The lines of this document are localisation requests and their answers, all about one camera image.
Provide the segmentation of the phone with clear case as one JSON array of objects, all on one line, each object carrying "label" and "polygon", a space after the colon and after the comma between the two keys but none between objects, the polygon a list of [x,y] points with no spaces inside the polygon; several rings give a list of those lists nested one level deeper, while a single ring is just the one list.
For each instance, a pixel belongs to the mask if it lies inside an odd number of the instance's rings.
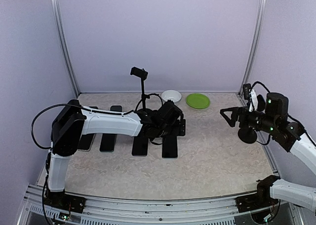
[{"label": "phone with clear case", "polygon": [[90,151],[94,137],[95,137],[94,134],[82,135],[79,141],[78,150]]}]

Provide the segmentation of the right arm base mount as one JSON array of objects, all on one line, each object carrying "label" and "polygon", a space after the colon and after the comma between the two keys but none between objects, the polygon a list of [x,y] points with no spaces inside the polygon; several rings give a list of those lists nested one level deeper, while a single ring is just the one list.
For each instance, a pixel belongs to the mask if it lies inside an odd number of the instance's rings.
[{"label": "right arm base mount", "polygon": [[279,179],[279,176],[270,175],[258,181],[255,194],[237,197],[236,204],[238,212],[243,213],[278,204],[279,200],[270,196],[270,187]]}]

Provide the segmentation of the black round base stand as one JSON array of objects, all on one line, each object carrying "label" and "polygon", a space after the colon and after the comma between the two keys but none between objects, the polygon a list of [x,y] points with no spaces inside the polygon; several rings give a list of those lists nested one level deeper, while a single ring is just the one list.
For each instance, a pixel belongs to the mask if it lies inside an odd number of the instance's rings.
[{"label": "black round base stand", "polygon": [[244,143],[253,144],[257,141],[257,133],[253,128],[240,128],[237,134]]}]

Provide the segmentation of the black phone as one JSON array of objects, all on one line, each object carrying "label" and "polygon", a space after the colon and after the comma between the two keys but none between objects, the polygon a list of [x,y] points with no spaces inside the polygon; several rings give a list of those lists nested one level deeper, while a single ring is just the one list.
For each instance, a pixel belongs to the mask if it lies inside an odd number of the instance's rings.
[{"label": "black phone", "polygon": [[113,152],[116,144],[116,134],[102,134],[100,152]]},{"label": "black phone", "polygon": [[265,110],[265,107],[266,107],[265,99],[261,94],[259,94],[257,96],[257,108],[256,108],[256,110],[259,112],[263,112]]},{"label": "black phone", "polygon": [[132,146],[133,156],[147,156],[148,154],[148,138],[134,137]]}]

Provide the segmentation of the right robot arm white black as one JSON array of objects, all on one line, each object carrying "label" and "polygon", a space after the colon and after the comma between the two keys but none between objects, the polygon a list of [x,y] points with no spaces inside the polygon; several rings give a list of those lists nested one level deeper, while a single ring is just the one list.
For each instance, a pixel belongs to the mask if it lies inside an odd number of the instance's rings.
[{"label": "right robot arm white black", "polygon": [[[238,137],[247,144],[257,140],[257,132],[267,133],[286,152],[301,160],[312,172],[316,171],[316,144],[297,120],[288,121],[288,98],[280,93],[266,94],[257,109],[232,107],[220,110],[220,115],[231,126],[239,122]],[[288,182],[278,176],[268,176],[257,184],[252,197],[257,207],[272,200],[284,200],[300,207],[316,210],[316,189]]]}]

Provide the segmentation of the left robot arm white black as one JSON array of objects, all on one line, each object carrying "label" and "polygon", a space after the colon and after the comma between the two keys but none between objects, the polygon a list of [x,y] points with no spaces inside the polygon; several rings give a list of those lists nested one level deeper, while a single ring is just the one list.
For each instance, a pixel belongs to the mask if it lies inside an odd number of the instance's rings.
[{"label": "left robot arm white black", "polygon": [[133,156],[146,156],[148,143],[161,138],[163,158],[177,158],[177,138],[185,136],[186,120],[172,101],[163,103],[158,110],[114,112],[71,100],[55,118],[51,130],[47,186],[50,200],[60,208],[69,203],[69,196],[63,191],[70,158],[78,150],[82,136],[90,134],[132,137]]}]

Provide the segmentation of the tall black clamp phone mount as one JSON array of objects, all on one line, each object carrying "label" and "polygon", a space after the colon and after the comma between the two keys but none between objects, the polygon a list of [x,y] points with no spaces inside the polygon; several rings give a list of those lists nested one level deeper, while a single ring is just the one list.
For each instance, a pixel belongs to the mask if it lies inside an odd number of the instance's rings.
[{"label": "tall black clamp phone mount", "polygon": [[136,106],[135,111],[138,111],[138,106],[142,104],[142,109],[140,111],[148,113],[148,114],[153,113],[153,110],[146,108],[146,100],[149,99],[150,96],[145,94],[144,81],[148,77],[148,72],[138,67],[132,67],[130,75],[134,75],[141,79],[141,100],[139,104]]}]

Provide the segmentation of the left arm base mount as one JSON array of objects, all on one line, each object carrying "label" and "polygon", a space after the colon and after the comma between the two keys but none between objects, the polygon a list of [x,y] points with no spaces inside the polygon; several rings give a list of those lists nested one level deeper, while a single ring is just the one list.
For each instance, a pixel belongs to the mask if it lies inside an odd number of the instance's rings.
[{"label": "left arm base mount", "polygon": [[44,204],[68,212],[83,213],[86,199],[62,192],[44,192]]}]

